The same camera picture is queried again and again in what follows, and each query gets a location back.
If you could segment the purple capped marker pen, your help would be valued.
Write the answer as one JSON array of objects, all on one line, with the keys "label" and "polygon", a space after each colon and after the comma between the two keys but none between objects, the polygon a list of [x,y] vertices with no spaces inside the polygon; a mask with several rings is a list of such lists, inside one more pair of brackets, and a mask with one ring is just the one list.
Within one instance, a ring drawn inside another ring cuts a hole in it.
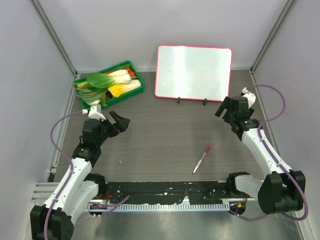
[{"label": "purple capped marker pen", "polygon": [[192,174],[194,174],[194,173],[198,170],[199,166],[201,165],[201,163],[202,163],[203,159],[205,158],[206,154],[209,152],[210,148],[211,148],[210,146],[207,146],[207,147],[206,147],[204,153],[202,154],[202,156],[201,156],[201,158],[199,159],[199,161],[197,162],[194,170],[192,171]]}]

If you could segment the pink framed whiteboard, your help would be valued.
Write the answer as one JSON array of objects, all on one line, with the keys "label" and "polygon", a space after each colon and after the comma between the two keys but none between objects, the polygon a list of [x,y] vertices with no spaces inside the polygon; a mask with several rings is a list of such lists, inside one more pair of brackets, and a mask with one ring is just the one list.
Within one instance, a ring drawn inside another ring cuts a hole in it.
[{"label": "pink framed whiteboard", "polygon": [[160,45],[155,96],[222,102],[230,92],[232,55],[228,47]]}]

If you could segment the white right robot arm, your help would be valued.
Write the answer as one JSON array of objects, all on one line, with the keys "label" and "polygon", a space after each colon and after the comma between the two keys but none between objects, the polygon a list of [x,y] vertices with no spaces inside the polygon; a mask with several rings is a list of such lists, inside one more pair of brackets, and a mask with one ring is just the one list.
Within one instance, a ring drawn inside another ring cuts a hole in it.
[{"label": "white right robot arm", "polygon": [[249,195],[266,215],[300,211],[304,208],[306,177],[301,171],[292,170],[279,156],[259,121],[251,118],[253,113],[245,96],[225,97],[215,113],[231,126],[265,176],[258,180],[247,172],[231,173],[226,180],[226,193],[233,198],[242,193]]}]

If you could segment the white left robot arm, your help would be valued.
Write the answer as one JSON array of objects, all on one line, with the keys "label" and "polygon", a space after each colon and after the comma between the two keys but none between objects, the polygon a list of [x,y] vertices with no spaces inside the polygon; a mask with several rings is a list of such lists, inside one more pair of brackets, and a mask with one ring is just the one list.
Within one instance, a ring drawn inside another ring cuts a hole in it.
[{"label": "white left robot arm", "polygon": [[106,195],[105,178],[91,171],[101,155],[102,144],[125,132],[131,121],[110,111],[115,121],[111,123],[96,105],[79,113],[88,119],[83,123],[82,135],[72,156],[65,156],[68,169],[50,197],[30,212],[33,240],[70,240],[80,214],[90,201]]}]

